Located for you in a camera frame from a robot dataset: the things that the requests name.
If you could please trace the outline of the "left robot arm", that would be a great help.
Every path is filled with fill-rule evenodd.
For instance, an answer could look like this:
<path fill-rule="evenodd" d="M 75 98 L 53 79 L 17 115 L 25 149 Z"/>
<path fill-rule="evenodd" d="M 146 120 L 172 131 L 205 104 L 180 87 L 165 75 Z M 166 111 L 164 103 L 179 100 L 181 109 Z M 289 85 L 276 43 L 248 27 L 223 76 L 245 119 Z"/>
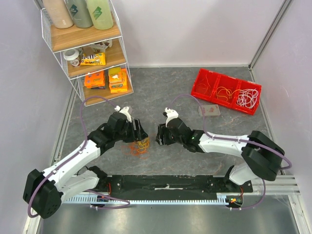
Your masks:
<path fill-rule="evenodd" d="M 68 198 L 91 189 L 105 190 L 107 180 L 100 169 L 89 169 L 79 176 L 74 174 L 113 148 L 116 142 L 132 143 L 147 137 L 139 119 L 113 113 L 68 156 L 43 171 L 33 169 L 28 174 L 22 196 L 28 204 L 28 216 L 49 218 Z"/>

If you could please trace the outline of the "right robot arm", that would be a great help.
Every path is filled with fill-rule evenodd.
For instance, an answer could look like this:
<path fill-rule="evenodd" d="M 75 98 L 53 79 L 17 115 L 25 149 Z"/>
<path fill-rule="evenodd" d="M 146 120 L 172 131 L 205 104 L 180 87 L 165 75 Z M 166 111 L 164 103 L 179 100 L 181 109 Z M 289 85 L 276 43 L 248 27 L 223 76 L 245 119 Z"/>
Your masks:
<path fill-rule="evenodd" d="M 193 153 L 221 153 L 242 158 L 243 163 L 230 167 L 223 179 L 223 186 L 229 192 L 257 178 L 274 181 L 285 160 L 285 152 L 259 131 L 242 136 L 216 135 L 192 130 L 180 118 L 160 124 L 156 141 L 159 145 L 179 143 Z"/>

